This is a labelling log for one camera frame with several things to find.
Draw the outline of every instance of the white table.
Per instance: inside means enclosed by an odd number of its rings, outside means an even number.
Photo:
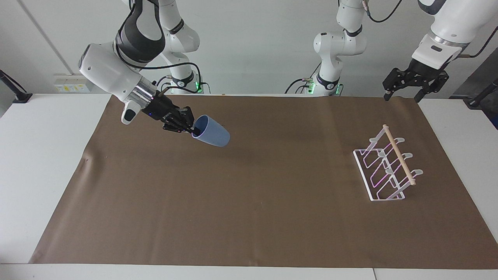
[[[108,100],[35,95],[0,118],[0,279],[498,279],[498,270],[27,265]],[[498,132],[461,101],[426,99],[420,106],[498,240]]]

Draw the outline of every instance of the black stand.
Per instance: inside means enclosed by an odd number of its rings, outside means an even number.
[[[12,102],[13,104],[27,103],[28,100],[31,98],[31,96],[33,96],[32,93],[24,93],[20,91],[1,70],[0,70],[0,79],[4,84],[8,86],[8,88],[10,88],[10,90],[14,92],[15,100]]]
[[[481,93],[479,93],[476,97],[472,99],[466,99],[464,100],[465,104],[469,109],[476,109],[479,110],[481,108],[480,104],[481,101],[491,94],[493,91],[498,89],[498,79],[496,79],[494,82],[492,82],[489,86],[487,86]]]

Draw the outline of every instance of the white panel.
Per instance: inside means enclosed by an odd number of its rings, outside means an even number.
[[[374,280],[372,269],[0,265],[5,280]]]
[[[34,95],[0,118],[0,263],[29,261],[109,97]]]
[[[375,269],[376,280],[496,280],[498,270]]]
[[[53,93],[53,74],[69,74],[15,0],[0,8],[0,67],[29,92]]]
[[[422,100],[420,107],[498,242],[498,131],[461,100]]]

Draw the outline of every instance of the black pole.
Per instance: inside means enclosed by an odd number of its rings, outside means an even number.
[[[26,103],[28,100],[31,98],[33,95],[32,93],[24,93],[20,91],[13,83],[12,81],[5,75],[5,73],[0,70],[0,79],[1,81],[10,88],[15,94],[16,100],[14,100],[13,103]]]
[[[487,86],[481,93],[479,93],[476,97],[467,101],[469,106],[478,107],[481,104],[481,101],[488,96],[490,93],[495,91],[498,88],[498,79],[492,82],[489,86]]]

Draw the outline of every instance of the plastic cup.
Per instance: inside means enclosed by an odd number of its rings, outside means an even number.
[[[230,133],[221,124],[207,115],[200,116],[194,123],[194,127],[200,130],[199,135],[192,133],[192,137],[204,143],[225,147],[230,141]]]

